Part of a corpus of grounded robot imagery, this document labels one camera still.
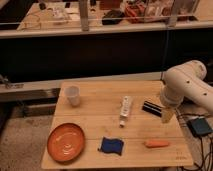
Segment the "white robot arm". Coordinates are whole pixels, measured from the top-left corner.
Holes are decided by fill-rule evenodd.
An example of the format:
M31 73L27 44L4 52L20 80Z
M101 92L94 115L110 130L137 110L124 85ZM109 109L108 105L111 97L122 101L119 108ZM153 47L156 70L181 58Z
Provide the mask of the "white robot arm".
M213 114L213 87L203 81L206 74L206 66L198 60L173 66L164 72L164 87L159 97L164 106L163 123L171 120L173 110L180 106L184 98Z

